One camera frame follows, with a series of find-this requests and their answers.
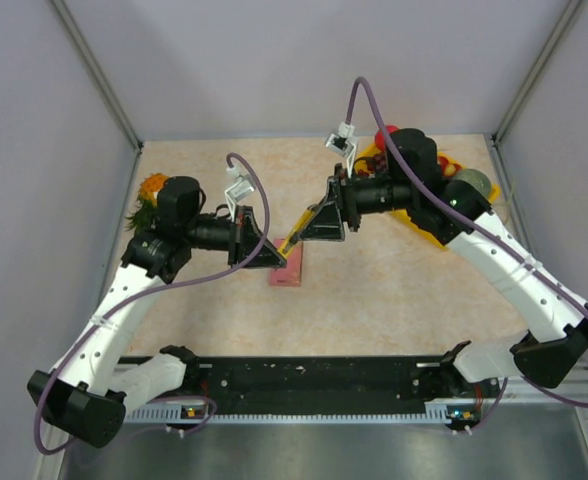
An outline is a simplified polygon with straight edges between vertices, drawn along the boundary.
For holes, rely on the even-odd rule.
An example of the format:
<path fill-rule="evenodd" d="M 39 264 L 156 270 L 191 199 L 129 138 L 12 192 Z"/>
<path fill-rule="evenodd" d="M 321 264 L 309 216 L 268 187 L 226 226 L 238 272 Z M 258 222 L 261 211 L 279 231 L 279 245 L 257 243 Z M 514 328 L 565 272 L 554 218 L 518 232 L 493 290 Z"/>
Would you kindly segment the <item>yellow utility knife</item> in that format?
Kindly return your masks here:
<path fill-rule="evenodd" d="M 281 245 L 278 247 L 278 252 L 283 258 L 287 259 L 291 255 L 294 247 L 300 241 L 302 232 L 306 229 L 314 215 L 314 207 L 308 207 L 283 239 Z"/>

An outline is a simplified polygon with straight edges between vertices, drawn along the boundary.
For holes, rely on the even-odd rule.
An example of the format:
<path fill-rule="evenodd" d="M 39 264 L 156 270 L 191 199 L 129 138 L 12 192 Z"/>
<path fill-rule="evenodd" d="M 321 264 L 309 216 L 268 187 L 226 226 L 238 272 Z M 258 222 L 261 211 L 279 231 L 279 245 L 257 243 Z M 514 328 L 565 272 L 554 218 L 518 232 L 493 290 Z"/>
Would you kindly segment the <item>pink express box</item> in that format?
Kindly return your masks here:
<path fill-rule="evenodd" d="M 300 287 L 303 271 L 303 243 L 296 244 L 287 257 L 283 268 L 273 269 L 268 276 L 268 285 L 272 287 Z"/>

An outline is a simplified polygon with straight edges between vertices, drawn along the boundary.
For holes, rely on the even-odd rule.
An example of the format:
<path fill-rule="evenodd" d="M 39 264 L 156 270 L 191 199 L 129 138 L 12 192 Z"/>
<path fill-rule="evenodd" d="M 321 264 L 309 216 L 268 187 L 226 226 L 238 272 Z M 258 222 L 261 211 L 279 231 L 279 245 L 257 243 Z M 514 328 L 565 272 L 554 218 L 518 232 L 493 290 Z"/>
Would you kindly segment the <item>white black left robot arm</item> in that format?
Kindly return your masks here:
<path fill-rule="evenodd" d="M 130 373 L 118 375 L 115 369 L 160 294 L 241 269 L 284 266 L 268 239 L 269 228 L 257 226 L 252 207 L 242 202 L 258 193 L 268 211 L 262 183 L 251 172 L 232 178 L 224 192 L 224 215 L 204 212 L 207 196 L 193 177 L 153 174 L 140 185 L 138 208 L 128 219 L 134 235 L 103 300 L 67 352 L 28 381 L 37 407 L 33 440 L 40 453 L 53 455 L 69 446 L 46 446 L 44 424 L 71 441 L 101 448 L 137 408 L 172 390 L 183 397 L 198 390 L 201 374 L 190 366 L 192 354 L 184 347 L 165 347 Z"/>

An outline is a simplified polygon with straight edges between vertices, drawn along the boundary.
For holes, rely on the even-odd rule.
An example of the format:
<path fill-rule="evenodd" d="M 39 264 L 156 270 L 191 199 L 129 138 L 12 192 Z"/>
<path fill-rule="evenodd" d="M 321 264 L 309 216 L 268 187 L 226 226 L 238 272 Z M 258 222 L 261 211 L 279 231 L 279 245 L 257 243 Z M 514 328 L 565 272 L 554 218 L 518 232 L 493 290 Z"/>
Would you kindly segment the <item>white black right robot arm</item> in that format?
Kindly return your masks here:
<path fill-rule="evenodd" d="M 483 173 L 445 175 L 435 141 L 413 128 L 389 133 L 358 173 L 352 132 L 342 124 L 326 141 L 346 162 L 335 166 L 324 197 L 308 210 L 300 239 L 342 241 L 366 214 L 405 211 L 411 224 L 476 268 L 527 325 L 505 340 L 459 344 L 440 372 L 443 388 L 461 396 L 481 380 L 511 376 L 557 388 L 588 349 L 588 301 L 563 288 L 508 231 Z"/>

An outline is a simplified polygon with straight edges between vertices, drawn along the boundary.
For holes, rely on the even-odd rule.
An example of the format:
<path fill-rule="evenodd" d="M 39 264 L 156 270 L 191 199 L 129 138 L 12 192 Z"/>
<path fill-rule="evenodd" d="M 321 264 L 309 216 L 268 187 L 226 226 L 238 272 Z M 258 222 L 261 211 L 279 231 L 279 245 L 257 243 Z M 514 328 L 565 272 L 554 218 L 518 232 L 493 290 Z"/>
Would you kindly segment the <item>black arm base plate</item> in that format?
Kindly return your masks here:
<path fill-rule="evenodd" d="M 495 380 L 467 383 L 436 356 L 202 356 L 168 397 L 204 395 L 220 415 L 423 413 L 428 402 L 472 406 L 499 393 Z"/>

